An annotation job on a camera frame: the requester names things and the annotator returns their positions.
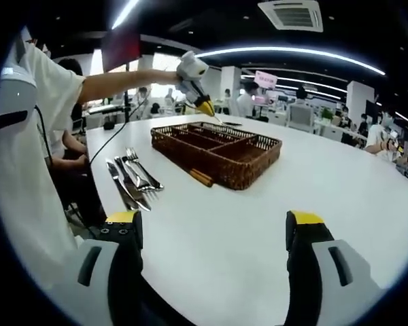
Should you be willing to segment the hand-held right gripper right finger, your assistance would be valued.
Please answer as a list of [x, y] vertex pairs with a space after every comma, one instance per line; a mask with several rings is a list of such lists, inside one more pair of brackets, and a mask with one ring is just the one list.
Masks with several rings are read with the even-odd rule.
[[354, 325], [383, 290], [371, 267], [313, 213], [286, 214], [290, 302], [285, 325]]

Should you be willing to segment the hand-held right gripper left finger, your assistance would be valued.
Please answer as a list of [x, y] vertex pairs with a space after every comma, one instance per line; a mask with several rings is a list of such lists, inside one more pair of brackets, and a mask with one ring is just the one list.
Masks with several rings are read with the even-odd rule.
[[49, 294], [77, 325], [138, 325], [142, 249], [141, 212], [114, 213], [69, 257]]

